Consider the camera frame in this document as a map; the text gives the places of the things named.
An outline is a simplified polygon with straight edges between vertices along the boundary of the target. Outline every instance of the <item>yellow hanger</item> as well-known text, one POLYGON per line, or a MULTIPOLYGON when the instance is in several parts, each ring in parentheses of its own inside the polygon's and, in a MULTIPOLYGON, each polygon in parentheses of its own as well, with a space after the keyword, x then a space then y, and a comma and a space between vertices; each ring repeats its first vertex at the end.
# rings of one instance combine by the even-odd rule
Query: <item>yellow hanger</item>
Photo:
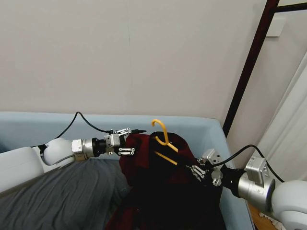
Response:
POLYGON ((160 140, 159 137, 155 137, 155 139, 161 144, 161 145, 168 145, 169 147, 171 147, 175 152, 178 152, 178 149, 173 146, 171 143, 169 143, 168 141, 168 135, 167 135, 167 130, 166 130, 166 127, 165 125, 163 124, 162 121, 158 120, 158 119, 154 119, 152 120, 152 126, 154 126, 155 123, 159 123, 163 129, 163 133, 164 133, 164 139, 165 139, 165 142, 163 142, 162 140, 160 140))
MULTIPOLYGON (((154 126, 155 123, 159 123, 163 129, 163 133, 164 133, 164 138, 165 138, 165 142, 161 141, 159 137, 155 137, 155 139, 161 144, 161 145, 168 145, 169 147, 171 147, 174 151, 178 152, 178 149, 173 146, 171 143, 169 143, 168 141, 168 135, 167 135, 167 130, 166 130, 166 127, 165 125, 163 124, 162 121, 158 120, 158 119, 154 119, 152 120, 152 126, 154 126)), ((178 163, 176 161, 173 161, 172 159, 168 158, 167 156, 164 156, 163 154, 157 152, 157 151, 154 151, 155 154, 157 154, 158 156, 164 158, 165 160, 171 162, 172 164, 174 165, 177 165, 178 163)))

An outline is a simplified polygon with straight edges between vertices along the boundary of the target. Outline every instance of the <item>light switch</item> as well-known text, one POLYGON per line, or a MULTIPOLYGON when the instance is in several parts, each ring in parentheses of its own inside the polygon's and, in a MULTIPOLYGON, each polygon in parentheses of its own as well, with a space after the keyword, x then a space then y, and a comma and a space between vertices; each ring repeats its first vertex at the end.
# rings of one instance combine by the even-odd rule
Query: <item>light switch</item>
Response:
POLYGON ((284 17, 274 17, 266 36, 267 37, 279 37, 280 34, 282 33, 285 22, 286 22, 286 18, 284 17))

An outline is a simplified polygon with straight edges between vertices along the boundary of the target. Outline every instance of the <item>white curtain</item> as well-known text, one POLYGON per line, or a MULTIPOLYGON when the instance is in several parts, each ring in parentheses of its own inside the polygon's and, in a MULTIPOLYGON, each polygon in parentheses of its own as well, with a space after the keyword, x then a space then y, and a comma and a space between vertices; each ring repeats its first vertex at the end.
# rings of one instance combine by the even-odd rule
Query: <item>white curtain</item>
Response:
POLYGON ((307 53, 262 137, 259 148, 285 181, 307 181, 307 53))

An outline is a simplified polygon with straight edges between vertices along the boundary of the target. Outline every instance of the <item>red cloth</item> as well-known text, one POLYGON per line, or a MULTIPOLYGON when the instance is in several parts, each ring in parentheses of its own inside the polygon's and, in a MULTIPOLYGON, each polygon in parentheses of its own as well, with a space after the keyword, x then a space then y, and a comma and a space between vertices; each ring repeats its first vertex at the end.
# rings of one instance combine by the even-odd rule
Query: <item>red cloth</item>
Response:
POLYGON ((123 174, 133 189, 108 222, 106 230, 200 229, 204 218, 217 217, 214 229, 225 229, 219 210, 222 189, 212 183, 204 187, 185 167, 197 164, 188 144, 180 136, 168 133, 169 141, 178 148, 178 153, 169 146, 160 145, 154 137, 163 139, 162 132, 149 135, 133 134, 126 139, 127 148, 135 148, 133 156, 119 160, 123 174), (157 156, 153 150, 178 162, 175 166, 157 156), (203 196, 210 195, 205 201, 203 196))

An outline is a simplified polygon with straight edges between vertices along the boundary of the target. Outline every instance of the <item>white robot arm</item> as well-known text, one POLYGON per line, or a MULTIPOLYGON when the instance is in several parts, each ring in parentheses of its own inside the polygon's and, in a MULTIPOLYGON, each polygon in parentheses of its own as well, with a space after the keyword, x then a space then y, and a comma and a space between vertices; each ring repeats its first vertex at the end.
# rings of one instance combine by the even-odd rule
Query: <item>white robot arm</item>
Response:
POLYGON ((307 182, 289 181, 275 188, 264 158, 252 156, 245 169, 231 169, 219 164, 222 159, 210 149, 193 165, 194 176, 202 183, 229 188, 285 226, 287 230, 307 230, 307 182))
POLYGON ((144 130, 125 128, 103 139, 65 140, 57 138, 47 144, 25 147, 0 154, 0 196, 35 182, 40 176, 74 161, 98 157, 102 153, 133 155, 134 149, 121 148, 127 135, 144 130))

